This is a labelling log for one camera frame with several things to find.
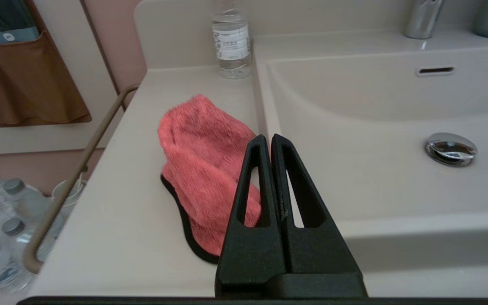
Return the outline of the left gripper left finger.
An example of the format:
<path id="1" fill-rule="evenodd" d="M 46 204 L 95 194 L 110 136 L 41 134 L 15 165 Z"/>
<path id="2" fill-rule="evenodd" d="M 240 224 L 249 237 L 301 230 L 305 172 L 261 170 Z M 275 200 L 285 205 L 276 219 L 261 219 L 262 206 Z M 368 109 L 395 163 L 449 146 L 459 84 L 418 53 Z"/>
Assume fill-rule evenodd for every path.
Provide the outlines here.
<path id="1" fill-rule="evenodd" d="M 254 168 L 259 170 L 261 213 L 258 226 L 246 227 Z M 217 298 L 264 298 L 267 282 L 286 272 L 274 185 L 267 139 L 258 135 L 246 148 L 215 274 Z"/>

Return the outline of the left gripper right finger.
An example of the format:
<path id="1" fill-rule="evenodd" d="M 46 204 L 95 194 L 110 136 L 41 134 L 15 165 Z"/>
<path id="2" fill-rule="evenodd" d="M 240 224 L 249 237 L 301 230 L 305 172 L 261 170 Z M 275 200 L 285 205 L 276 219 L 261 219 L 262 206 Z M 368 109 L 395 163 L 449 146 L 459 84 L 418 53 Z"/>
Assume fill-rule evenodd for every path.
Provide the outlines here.
<path id="1" fill-rule="evenodd" d="M 272 168 L 286 265 L 294 274 L 361 271 L 293 143 L 275 134 Z"/>

